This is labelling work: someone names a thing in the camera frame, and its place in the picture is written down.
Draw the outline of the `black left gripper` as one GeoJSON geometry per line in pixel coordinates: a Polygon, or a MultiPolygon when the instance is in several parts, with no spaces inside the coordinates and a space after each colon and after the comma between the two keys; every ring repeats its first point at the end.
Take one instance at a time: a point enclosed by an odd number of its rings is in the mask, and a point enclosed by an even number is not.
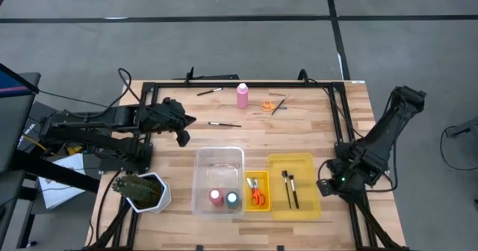
{"type": "Polygon", "coordinates": [[[162,120],[158,133],[175,132],[178,145],[185,147],[190,140],[190,135],[185,129],[193,124],[196,118],[187,115],[182,104],[170,97],[163,99],[159,112],[162,120]]]}

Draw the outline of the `pink paint bottle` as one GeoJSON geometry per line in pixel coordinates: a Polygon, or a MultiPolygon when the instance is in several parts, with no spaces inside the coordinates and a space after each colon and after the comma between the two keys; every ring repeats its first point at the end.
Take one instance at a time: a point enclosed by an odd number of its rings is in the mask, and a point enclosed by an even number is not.
{"type": "Polygon", "coordinates": [[[247,108],[249,102],[249,88],[245,83],[240,83],[236,88],[237,107],[240,109],[247,108]]]}

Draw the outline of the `red-handled scissors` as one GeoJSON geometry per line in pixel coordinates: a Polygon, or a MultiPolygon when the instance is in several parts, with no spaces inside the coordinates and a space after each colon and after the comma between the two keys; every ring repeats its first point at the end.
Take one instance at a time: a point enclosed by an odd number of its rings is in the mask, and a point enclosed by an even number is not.
{"type": "Polygon", "coordinates": [[[252,180],[252,204],[253,205],[264,205],[265,196],[258,188],[258,180],[254,178],[252,180]]]}

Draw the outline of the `small orange scissors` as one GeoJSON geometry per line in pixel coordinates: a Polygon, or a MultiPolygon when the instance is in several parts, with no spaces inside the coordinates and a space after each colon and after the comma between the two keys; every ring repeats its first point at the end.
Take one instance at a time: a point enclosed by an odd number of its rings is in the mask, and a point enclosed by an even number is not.
{"type": "MultiPolygon", "coordinates": [[[[277,105],[273,104],[272,102],[263,102],[261,105],[260,105],[260,109],[263,111],[263,112],[270,112],[272,113],[274,108],[276,107],[277,105]]],[[[287,110],[288,108],[285,107],[284,105],[282,105],[280,107],[281,110],[287,110]]]]}

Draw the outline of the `red paint bottle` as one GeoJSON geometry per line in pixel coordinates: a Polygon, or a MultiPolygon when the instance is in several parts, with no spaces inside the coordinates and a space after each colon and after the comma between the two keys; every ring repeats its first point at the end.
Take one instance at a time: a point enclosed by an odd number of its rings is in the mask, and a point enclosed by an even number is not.
{"type": "Polygon", "coordinates": [[[208,198],[214,207],[222,207],[224,204],[223,192],[221,189],[210,190],[208,198]]]}

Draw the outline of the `dark blue paint bottle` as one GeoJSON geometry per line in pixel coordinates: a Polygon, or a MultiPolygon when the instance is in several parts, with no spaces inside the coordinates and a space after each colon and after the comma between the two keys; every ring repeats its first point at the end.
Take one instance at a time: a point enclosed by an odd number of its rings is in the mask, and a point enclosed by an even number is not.
{"type": "Polygon", "coordinates": [[[240,205],[240,197],[235,191],[228,192],[225,196],[225,202],[228,209],[236,209],[240,205]]]}

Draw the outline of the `large translucent yellow bin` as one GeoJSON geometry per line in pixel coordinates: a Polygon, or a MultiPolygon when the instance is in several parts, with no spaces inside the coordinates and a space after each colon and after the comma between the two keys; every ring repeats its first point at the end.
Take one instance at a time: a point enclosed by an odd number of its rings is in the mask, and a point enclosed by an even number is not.
{"type": "Polygon", "coordinates": [[[312,154],[271,154],[268,157],[268,171],[270,201],[274,220],[303,221],[320,218],[319,192],[316,188],[316,176],[312,154]],[[294,175],[299,209],[297,209],[294,204],[289,178],[288,189],[291,199],[291,208],[288,207],[285,183],[282,178],[283,170],[287,170],[288,175],[294,175]]]}

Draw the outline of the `clear plastic bin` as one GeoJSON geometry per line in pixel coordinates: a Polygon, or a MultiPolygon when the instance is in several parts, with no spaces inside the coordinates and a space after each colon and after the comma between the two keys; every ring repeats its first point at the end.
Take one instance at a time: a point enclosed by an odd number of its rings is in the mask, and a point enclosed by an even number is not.
{"type": "Polygon", "coordinates": [[[214,146],[196,152],[193,172],[191,208],[204,217],[240,217],[245,212],[244,151],[236,146],[214,146]],[[225,198],[222,207],[214,207],[208,196],[212,189],[221,189],[224,196],[235,191],[240,197],[236,209],[228,209],[225,198]]]}

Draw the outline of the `small yellow slotted basket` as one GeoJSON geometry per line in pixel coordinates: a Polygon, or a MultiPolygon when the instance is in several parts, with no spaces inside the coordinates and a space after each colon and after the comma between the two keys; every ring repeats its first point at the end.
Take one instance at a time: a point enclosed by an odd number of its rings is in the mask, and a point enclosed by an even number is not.
{"type": "Polygon", "coordinates": [[[270,183],[269,183],[269,173],[266,170],[249,170],[245,172],[245,206],[247,212],[259,212],[259,211],[270,211],[271,202],[270,202],[270,183]],[[253,205],[251,203],[251,190],[246,181],[247,178],[256,178],[258,180],[258,188],[265,196],[264,205],[253,205]]]}

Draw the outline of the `white hexagonal plant pot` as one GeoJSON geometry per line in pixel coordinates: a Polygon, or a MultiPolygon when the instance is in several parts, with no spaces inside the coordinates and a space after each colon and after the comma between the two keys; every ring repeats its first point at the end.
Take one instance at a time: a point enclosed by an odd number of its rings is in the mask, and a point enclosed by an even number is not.
{"type": "Polygon", "coordinates": [[[159,200],[153,203],[137,202],[135,200],[132,200],[126,197],[127,201],[130,203],[131,207],[137,213],[143,213],[143,212],[160,213],[172,202],[170,186],[165,181],[163,181],[157,173],[154,173],[154,172],[144,173],[138,176],[145,179],[153,180],[159,184],[161,189],[159,200]]]}

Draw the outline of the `green cactus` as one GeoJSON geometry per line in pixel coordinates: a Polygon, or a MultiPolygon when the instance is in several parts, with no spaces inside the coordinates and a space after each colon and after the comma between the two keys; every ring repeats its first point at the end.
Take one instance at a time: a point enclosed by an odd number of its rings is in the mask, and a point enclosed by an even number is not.
{"type": "Polygon", "coordinates": [[[125,175],[116,178],[112,187],[117,193],[137,202],[157,202],[161,191],[157,182],[138,175],[125,175]]]}

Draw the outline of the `black metal support bar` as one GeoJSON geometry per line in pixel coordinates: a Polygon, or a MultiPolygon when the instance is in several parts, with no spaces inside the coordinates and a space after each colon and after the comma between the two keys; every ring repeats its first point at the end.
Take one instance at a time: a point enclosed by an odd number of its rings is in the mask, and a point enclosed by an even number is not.
{"type": "Polygon", "coordinates": [[[16,156],[11,161],[10,168],[14,170],[24,170],[32,175],[93,193],[97,192],[100,184],[98,179],[40,158],[22,158],[16,156]]]}

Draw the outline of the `white paper sheet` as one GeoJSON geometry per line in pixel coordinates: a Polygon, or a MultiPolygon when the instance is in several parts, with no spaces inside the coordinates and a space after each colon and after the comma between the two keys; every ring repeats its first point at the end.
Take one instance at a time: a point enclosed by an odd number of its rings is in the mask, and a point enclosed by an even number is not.
{"type": "MultiPolygon", "coordinates": [[[[85,175],[82,154],[74,154],[67,156],[66,158],[60,158],[53,161],[53,163],[85,175]]],[[[84,190],[80,188],[74,188],[43,177],[39,177],[39,183],[41,194],[43,195],[45,207],[47,209],[55,208],[84,192],[84,190]]]]}

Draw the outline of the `black equipment box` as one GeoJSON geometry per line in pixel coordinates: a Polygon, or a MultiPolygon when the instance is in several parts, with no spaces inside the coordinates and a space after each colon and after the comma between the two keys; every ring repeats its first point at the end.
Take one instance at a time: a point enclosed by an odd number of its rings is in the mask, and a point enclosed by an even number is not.
{"type": "Polygon", "coordinates": [[[55,112],[54,108],[41,102],[34,102],[28,113],[24,128],[20,134],[17,149],[34,155],[74,155],[82,150],[80,146],[63,143],[45,143],[40,139],[39,133],[47,117],[55,112]]]}

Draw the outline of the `black computer monitor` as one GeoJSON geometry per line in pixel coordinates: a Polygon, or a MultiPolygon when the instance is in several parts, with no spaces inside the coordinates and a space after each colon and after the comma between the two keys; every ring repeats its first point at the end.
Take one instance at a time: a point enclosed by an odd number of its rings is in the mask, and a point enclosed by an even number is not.
{"type": "Polygon", "coordinates": [[[38,72],[16,73],[0,63],[0,173],[7,171],[27,115],[39,93],[38,72]]]}

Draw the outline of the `dark grey desk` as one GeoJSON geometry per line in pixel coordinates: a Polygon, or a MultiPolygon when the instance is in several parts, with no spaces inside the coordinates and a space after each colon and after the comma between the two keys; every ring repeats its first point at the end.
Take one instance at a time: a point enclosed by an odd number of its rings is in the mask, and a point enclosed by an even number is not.
{"type": "Polygon", "coordinates": [[[36,215],[34,202],[38,197],[38,177],[22,170],[0,173],[0,246],[3,245],[17,201],[29,201],[25,219],[22,222],[17,248],[37,245],[30,239],[36,215]]]}

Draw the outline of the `black aluminium table frame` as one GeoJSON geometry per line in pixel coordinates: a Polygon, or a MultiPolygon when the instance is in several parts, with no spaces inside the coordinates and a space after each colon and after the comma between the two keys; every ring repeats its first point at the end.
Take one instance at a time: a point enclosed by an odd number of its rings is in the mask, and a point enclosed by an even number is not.
{"type": "Polygon", "coordinates": [[[91,226],[92,242],[80,251],[290,250],[409,251],[393,241],[381,226],[386,221],[401,230],[391,195],[363,195],[348,203],[339,196],[322,196],[318,179],[329,172],[325,162],[336,157],[335,147],[370,131],[373,113],[364,84],[351,81],[314,81],[305,72],[292,81],[246,82],[247,108],[237,107],[237,80],[133,81],[122,105],[147,105],[170,97],[196,118],[188,127],[185,147],[169,132],[151,134],[151,167],[171,190],[172,202],[160,213],[137,213],[112,188],[114,179],[129,171],[104,172],[99,184],[91,226]],[[197,96],[207,90],[224,90],[197,96]],[[263,112],[263,102],[282,104],[274,115],[263,112]],[[208,122],[242,128],[209,125],[208,122]],[[321,216],[316,220],[280,221],[270,211],[245,212],[240,217],[204,217],[191,208],[196,152],[205,147],[236,146],[245,154],[245,172],[266,170],[271,154],[310,153],[313,157],[321,216]]]}

